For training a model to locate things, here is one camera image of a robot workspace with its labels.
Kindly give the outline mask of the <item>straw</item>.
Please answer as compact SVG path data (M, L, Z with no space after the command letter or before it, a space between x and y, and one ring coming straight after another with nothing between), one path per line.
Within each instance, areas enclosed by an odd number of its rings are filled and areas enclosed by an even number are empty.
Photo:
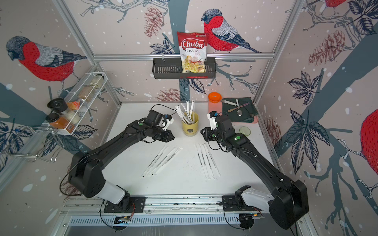
M173 159L178 153L180 153L182 150L183 150L182 147L178 147L178 149L177 149L176 152L174 153L173 157L170 158L170 159L168 160L168 162L167 162L165 165L163 165L163 166L158 170L158 172L157 172L155 175L157 175L157 174L161 171L161 169L163 169L163 168L169 163L169 161L172 160L172 159Z
M211 166L211 163L210 163L210 159L209 159L208 151L207 151L207 149L206 149L206 147L205 147L204 144L202 144L202 147L203 147L203 149L204 149L205 156L206 156L206 160L207 160L207 164L208 164L208 166L209 166L209 175L210 175L210 177L211 177L212 179L215 180L216 178L215 178L215 176L214 176L213 169L212 169L212 166Z
M173 157L173 155L174 155L174 153L176 152L176 150L177 150L178 148L177 147L174 147L171 151L169 151L168 152L168 154L158 163L158 165L153 169L153 171L151 172L151 175L155 175L157 172L158 172L158 170L163 166L163 165L165 165L167 162L168 162L168 160L170 159L170 158L172 158Z
M161 157L161 155L163 154L163 152L165 151L165 149L167 148L167 146L163 146L163 148L158 152L158 154L154 157L154 159L151 161L151 163L149 164L149 166L146 168L146 170L143 172L142 174L142 177L146 177L149 173L149 171L151 170L151 168L155 165L155 163L157 162L157 160Z
M197 156L198 156L198 159L199 159L199 162L200 162L200 165L201 165L201 168L202 168L202 171L204 173L204 176L205 178L207 179L207 174L206 174L206 171L205 171L205 167L203 165L203 162L202 162L202 159L201 159L201 156L200 156L200 153L199 153L199 149L197 147L197 144L195 145L195 148L196 148L196 153L197 153Z
M205 170L206 178L210 179L210 175L208 173L208 169L207 169L207 166L206 166L206 161L205 161L205 158L204 158L204 153L203 153L201 144L199 145L199 149L200 149L200 153L201 153L203 164L204 164L204 170Z
M161 157L157 160L157 162L155 163L155 165L151 168L151 170L149 171L148 175L149 175L150 172L151 172L151 171L152 171L152 170L158 165L158 162L160 161Z
M219 169L218 169L218 167L217 167L217 165L215 163L215 160L214 160L214 158L213 158L213 156L212 156L212 154L210 152L210 149L206 145L205 145L205 149L207 150L207 152L208 152L208 154L210 156L210 159L211 159L211 161L212 161L212 163L213 163L213 165L215 167L215 170L216 170L217 174L219 175L219 177L221 177L221 174L220 174Z

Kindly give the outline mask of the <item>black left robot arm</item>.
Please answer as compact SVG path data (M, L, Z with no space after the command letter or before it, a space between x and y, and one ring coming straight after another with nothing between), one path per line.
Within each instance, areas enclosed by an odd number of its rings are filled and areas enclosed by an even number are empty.
M87 198L97 197L115 206L118 212L131 207L130 194L118 185L107 181L102 170L132 145L150 137L153 141L168 143L175 139L169 125L171 115L163 115L153 109L147 117L135 120L116 137L88 152L76 153L71 161L68 182Z

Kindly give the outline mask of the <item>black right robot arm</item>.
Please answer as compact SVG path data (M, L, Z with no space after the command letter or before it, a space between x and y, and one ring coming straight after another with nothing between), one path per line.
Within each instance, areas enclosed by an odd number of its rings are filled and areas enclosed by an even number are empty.
M207 114L210 126L200 132L204 140L215 141L224 152L242 160L262 180L273 199L267 202L274 221L288 230L309 212L306 185L280 172L242 133L236 133L230 118L212 111Z

